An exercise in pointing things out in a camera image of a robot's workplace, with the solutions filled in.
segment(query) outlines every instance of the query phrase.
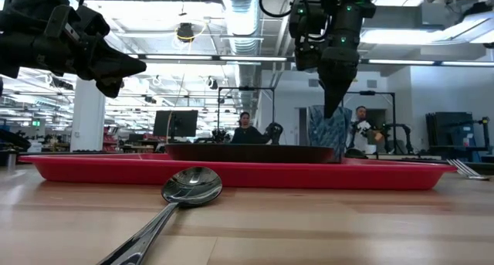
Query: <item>dark bowl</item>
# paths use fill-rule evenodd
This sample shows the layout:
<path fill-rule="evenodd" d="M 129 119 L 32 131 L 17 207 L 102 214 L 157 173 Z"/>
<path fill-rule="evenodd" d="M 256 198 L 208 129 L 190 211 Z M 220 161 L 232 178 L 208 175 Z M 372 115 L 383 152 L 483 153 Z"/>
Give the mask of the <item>dark bowl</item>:
<path fill-rule="evenodd" d="M 332 148 L 268 144 L 166 144 L 176 161 L 230 161 L 263 163 L 327 163 Z"/>

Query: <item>spoon bowl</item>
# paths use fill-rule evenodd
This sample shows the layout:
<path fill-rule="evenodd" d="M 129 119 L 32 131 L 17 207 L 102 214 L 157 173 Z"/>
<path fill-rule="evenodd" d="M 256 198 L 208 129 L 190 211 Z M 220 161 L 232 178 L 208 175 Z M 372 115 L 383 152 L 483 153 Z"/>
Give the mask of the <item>spoon bowl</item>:
<path fill-rule="evenodd" d="M 216 199 L 222 188 L 222 180 L 209 168 L 193 167 L 173 175 L 161 189 L 161 196 L 168 205 L 98 265 L 141 265 L 147 250 L 177 207 L 202 206 Z"/>

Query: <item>person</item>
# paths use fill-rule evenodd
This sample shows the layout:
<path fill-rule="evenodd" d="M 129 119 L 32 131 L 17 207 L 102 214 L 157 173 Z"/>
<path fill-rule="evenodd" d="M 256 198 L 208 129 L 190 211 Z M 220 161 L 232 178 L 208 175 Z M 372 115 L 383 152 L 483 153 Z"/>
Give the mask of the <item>person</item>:
<path fill-rule="evenodd" d="M 374 140 L 379 141 L 383 135 L 377 130 L 375 125 L 367 119 L 367 108 L 359 106 L 355 109 L 357 119 L 352 123 L 350 130 L 350 144 L 348 148 L 355 148 L 365 152 L 369 145 L 368 135 L 373 134 Z"/>
<path fill-rule="evenodd" d="M 239 126 L 235 129 L 231 144 L 265 144 L 269 141 L 269 138 L 250 125 L 250 113 L 246 111 L 240 114 Z"/>

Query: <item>desk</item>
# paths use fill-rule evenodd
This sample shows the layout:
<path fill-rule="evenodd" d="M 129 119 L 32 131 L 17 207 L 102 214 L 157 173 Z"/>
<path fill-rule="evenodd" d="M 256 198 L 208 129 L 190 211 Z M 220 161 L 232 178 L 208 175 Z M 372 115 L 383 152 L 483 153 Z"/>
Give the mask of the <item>desk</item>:
<path fill-rule="evenodd" d="M 160 188 L 0 172 L 1 264 L 95 264 L 164 207 Z M 179 210 L 146 264 L 492 265 L 494 182 L 426 192 L 226 189 Z"/>

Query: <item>spoon handle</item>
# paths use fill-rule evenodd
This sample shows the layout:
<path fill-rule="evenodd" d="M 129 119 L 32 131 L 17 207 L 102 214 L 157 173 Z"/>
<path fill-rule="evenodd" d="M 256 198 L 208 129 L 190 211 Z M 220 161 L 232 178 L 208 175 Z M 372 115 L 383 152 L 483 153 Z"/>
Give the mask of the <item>spoon handle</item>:
<path fill-rule="evenodd" d="M 163 211 L 157 214 L 145 227 L 97 265 L 141 265 L 144 254 L 156 240 L 157 235 L 170 219 L 177 206 L 178 203 L 168 203 Z"/>

